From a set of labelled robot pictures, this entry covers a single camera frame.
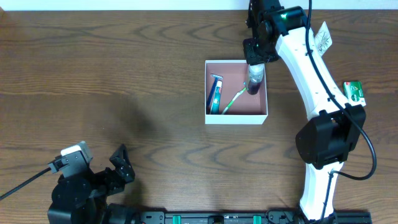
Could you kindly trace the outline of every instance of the green package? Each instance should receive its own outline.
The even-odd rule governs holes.
[[[343,89],[351,105],[366,106],[361,82],[344,82]]]

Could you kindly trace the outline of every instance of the wooden table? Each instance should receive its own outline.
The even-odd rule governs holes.
[[[0,193],[85,140],[95,172],[124,143],[137,174],[108,202],[167,210],[295,207],[304,163],[295,135],[307,122],[283,61],[267,65],[262,126],[205,126],[205,60],[243,59],[246,11],[6,12],[0,22]],[[333,46],[334,79],[362,81],[364,126],[379,166],[364,182],[339,177],[334,207],[398,213],[398,12],[314,11]],[[345,172],[371,167],[361,138]],[[59,174],[45,174],[0,202],[1,223],[47,223]]]

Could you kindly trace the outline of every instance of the white wall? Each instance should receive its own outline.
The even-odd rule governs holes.
[[[237,10],[249,0],[0,0],[6,11],[31,10]],[[280,0],[308,8],[308,0]],[[314,0],[314,9],[398,9],[398,0]]]

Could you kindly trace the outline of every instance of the open box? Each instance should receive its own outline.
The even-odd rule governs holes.
[[[235,94],[244,88],[248,72],[245,60],[207,60],[205,62],[205,102],[210,94],[215,78],[211,74],[223,77],[219,114],[210,114],[210,106],[205,103],[205,124],[262,124],[268,117],[266,76],[256,95],[246,91],[240,95],[226,114],[222,111]]]

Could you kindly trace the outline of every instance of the clear bottle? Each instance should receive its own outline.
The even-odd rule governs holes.
[[[249,65],[248,75],[246,77],[246,90],[250,95],[256,95],[260,89],[262,79],[264,78],[264,70],[266,69],[263,63],[259,65]]]

